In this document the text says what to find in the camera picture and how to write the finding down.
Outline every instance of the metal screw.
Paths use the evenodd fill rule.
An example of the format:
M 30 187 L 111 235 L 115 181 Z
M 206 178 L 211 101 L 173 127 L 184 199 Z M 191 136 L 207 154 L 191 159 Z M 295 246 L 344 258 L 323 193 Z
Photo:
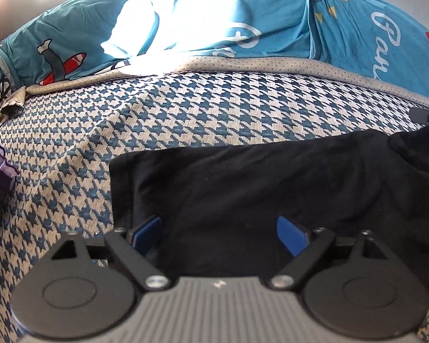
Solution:
M 224 281 L 224 280 L 218 280 L 218 281 L 216 281 L 215 283 L 213 283 L 213 286 L 214 286 L 215 288 L 218 288 L 218 289 L 223 288 L 225 285 L 227 285 L 227 282 L 226 282 L 226 281 Z
M 146 286 L 152 289 L 164 288 L 165 286 L 168 285 L 169 282 L 170 282 L 169 279 L 162 275 L 149 276 L 145 280 Z
M 284 289 L 292 286 L 294 279 L 288 275 L 278 275 L 272 279 L 272 285 L 277 289 Z

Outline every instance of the black device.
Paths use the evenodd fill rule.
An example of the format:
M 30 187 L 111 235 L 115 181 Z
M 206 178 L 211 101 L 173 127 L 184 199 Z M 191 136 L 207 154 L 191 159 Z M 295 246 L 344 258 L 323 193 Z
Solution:
M 291 225 L 304 245 L 270 280 L 172 283 L 144 257 L 161 227 L 152 218 L 103 238 L 63 234 L 12 294 L 20 343 L 419 342 L 427 290 L 370 231 Z

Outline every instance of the blue blanket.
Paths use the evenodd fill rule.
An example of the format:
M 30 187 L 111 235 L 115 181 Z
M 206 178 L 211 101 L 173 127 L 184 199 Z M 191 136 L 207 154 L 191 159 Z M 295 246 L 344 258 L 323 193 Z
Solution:
M 0 105 L 163 50 L 317 59 L 429 97 L 429 30 L 380 0 L 70 0 L 0 43 Z

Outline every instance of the houndstooth pattern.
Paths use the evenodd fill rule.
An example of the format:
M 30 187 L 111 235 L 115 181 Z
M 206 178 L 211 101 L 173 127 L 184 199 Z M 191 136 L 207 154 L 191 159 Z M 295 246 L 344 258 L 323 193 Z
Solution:
M 0 343 L 20 336 L 10 292 L 59 233 L 112 228 L 109 161 L 177 146 L 253 144 L 417 129 L 409 101 L 292 74 L 185 73 L 35 97 L 0 128 L 21 171 L 0 213 Z M 422 338 L 429 342 L 429 317 Z

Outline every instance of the black fabric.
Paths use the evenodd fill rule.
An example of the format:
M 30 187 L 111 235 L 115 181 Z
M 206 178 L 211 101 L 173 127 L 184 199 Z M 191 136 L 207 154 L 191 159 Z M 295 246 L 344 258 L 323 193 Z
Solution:
M 164 223 L 167 275 L 270 278 L 279 215 L 340 236 L 373 230 L 429 288 L 429 127 L 387 136 L 127 153 L 110 163 L 115 225 Z

